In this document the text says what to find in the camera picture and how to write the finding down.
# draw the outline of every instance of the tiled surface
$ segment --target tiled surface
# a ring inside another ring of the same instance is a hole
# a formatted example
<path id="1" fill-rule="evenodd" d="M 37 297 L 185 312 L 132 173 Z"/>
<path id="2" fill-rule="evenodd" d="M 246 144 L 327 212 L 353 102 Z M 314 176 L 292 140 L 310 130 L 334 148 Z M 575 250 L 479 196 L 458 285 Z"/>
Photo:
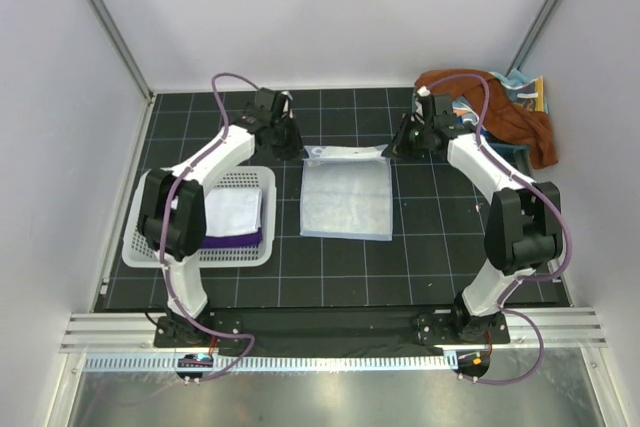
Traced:
<path id="1" fill-rule="evenodd" d="M 293 108 L 308 145 L 387 143 L 410 108 L 411 89 L 292 92 Z M 230 92 L 224 102 L 237 114 L 251 93 Z M 195 153 L 220 127 L 211 94 L 158 97 L 138 175 Z M 269 261 L 244 269 L 203 269 L 215 307 L 303 307 L 446 304 L 468 285 L 484 262 L 488 204 L 459 171 L 434 156 L 423 163 L 393 162 L 394 235 L 391 242 L 304 238 L 300 230 L 300 161 L 283 163 L 259 151 L 251 165 L 270 167 L 278 188 L 276 239 Z M 527 283 L 515 302 L 558 302 L 562 286 Z M 158 271 L 132 269 L 118 257 L 107 294 L 96 310 L 145 309 L 164 304 Z"/>

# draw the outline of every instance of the metal corner post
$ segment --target metal corner post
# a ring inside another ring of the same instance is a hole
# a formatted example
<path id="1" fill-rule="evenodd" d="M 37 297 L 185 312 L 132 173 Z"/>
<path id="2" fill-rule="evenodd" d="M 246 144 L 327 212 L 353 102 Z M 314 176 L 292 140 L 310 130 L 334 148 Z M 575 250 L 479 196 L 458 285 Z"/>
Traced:
<path id="1" fill-rule="evenodd" d="M 91 9 L 96 15 L 96 18 L 102 25 L 105 33 L 107 34 L 107 37 L 109 37 L 109 40 L 113 44 L 113 47 L 118 53 L 118 56 L 129 71 L 129 74 L 131 75 L 131 78 L 135 82 L 136 86 L 138 87 L 144 98 L 147 101 L 150 101 L 152 96 L 151 90 L 149 89 L 149 86 L 147 85 L 147 82 L 144 79 L 144 76 L 142 75 L 138 64 L 133 58 L 131 51 L 127 47 L 127 44 L 120 34 L 120 31 L 118 30 L 115 21 L 111 17 L 111 14 L 109 13 L 109 10 L 107 9 L 104 1 L 87 0 L 87 2 L 91 6 Z"/>
<path id="2" fill-rule="evenodd" d="M 512 69 L 522 68 L 522 65 L 527 60 L 527 57 L 533 49 L 536 41 L 540 38 L 544 28 L 551 20 L 560 1 L 561 0 L 544 0 L 540 10 L 533 20 L 533 23 L 531 24 L 531 27 L 529 27 L 524 39 L 520 43 L 516 55 L 511 61 L 511 64 L 509 64 L 509 68 L 507 69 L 507 72 L 505 72 L 506 74 L 511 72 Z"/>

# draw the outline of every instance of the shiny concrete floor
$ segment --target shiny concrete floor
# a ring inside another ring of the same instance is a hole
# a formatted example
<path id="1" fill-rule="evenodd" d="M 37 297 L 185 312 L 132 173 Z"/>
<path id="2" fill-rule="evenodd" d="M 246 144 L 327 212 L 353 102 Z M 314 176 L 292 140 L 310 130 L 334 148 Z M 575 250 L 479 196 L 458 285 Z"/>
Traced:
<path id="1" fill-rule="evenodd" d="M 537 353 L 498 351 L 487 377 L 524 372 Z M 472 385 L 449 371 L 233 375 L 176 386 L 129 408 L 95 402 L 96 390 L 137 401 L 174 374 L 85 374 L 75 420 L 82 427 L 604 426 L 579 350 L 549 350 L 540 371 L 509 387 Z"/>

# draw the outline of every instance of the brown cloth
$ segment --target brown cloth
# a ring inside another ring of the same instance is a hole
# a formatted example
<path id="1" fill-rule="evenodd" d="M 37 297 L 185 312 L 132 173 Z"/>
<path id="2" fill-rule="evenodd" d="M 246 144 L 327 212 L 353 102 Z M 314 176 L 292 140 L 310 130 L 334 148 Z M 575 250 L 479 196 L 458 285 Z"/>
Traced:
<path id="1" fill-rule="evenodd" d="M 558 163 L 549 115 L 545 112 L 531 112 L 511 103 L 500 81 L 489 72 L 472 69 L 431 70 L 416 80 L 416 88 L 425 86 L 434 94 L 449 93 L 452 99 L 464 95 L 473 110 L 480 115 L 484 102 L 484 89 L 480 79 L 460 77 L 429 87 L 437 80 L 455 74 L 481 75 L 489 84 L 489 110 L 484 119 L 484 127 L 489 132 L 503 142 L 528 144 L 531 147 L 531 165 L 536 169 Z"/>

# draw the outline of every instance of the floor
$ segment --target floor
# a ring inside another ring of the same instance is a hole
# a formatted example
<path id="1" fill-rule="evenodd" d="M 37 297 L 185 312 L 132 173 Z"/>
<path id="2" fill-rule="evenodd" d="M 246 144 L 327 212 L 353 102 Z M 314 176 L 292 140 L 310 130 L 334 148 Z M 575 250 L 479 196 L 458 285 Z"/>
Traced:
<path id="1" fill-rule="evenodd" d="M 371 146 L 390 141 L 410 109 L 411 88 L 292 94 L 306 145 Z M 224 103 L 237 115 L 252 98 L 253 93 L 228 92 Z M 192 155 L 217 134 L 220 122 L 210 93 L 159 95 L 138 176 Z M 214 307 L 449 304 L 484 262 L 488 203 L 439 157 L 392 162 L 391 242 L 300 237 L 302 162 L 280 162 L 259 151 L 249 163 L 268 166 L 276 175 L 278 235 L 271 258 L 260 267 L 202 270 Z M 166 299 L 157 270 L 130 268 L 117 256 L 95 310 L 157 308 Z M 550 283 L 526 283 L 510 301 L 567 305 L 562 284 Z"/>
<path id="2" fill-rule="evenodd" d="M 536 356 L 529 349 L 494 351 L 487 377 L 512 378 Z M 199 387 L 178 382 L 153 396 L 176 380 L 173 373 L 83 374 L 69 425 L 605 425 L 579 349 L 547 350 L 538 373 L 509 387 L 473 385 L 450 371 L 256 373 L 229 375 Z M 100 398 L 136 404 L 119 408 Z"/>

